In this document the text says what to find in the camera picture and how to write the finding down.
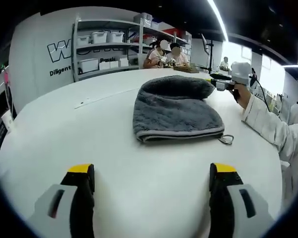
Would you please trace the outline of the person's right hand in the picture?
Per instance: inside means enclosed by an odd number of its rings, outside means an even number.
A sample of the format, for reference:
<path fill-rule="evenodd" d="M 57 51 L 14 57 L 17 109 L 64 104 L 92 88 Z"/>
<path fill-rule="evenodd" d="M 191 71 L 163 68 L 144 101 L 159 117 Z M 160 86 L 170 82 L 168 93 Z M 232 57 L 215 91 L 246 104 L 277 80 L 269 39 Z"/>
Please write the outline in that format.
<path fill-rule="evenodd" d="M 233 97 L 236 102 L 243 108 L 246 109 L 251 98 L 251 93 L 247 87 L 243 84 L 235 84 L 233 90 Z"/>

